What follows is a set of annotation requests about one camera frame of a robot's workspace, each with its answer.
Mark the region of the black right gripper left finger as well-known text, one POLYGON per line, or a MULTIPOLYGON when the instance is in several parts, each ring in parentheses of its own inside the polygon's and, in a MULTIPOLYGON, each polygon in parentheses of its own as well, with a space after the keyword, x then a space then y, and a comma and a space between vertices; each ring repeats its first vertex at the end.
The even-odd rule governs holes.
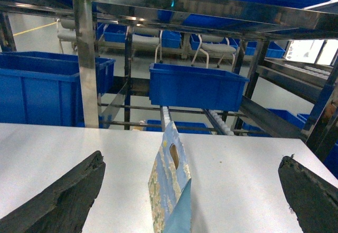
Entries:
POLYGON ((1 232, 82 232, 106 164, 100 151, 1 219, 1 232))

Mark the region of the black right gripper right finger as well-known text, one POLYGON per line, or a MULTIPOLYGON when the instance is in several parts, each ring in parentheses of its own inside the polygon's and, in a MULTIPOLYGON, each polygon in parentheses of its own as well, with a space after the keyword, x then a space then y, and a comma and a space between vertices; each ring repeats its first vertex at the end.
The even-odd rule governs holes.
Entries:
POLYGON ((282 158, 278 175, 303 232, 337 232, 337 187, 291 156, 282 158))

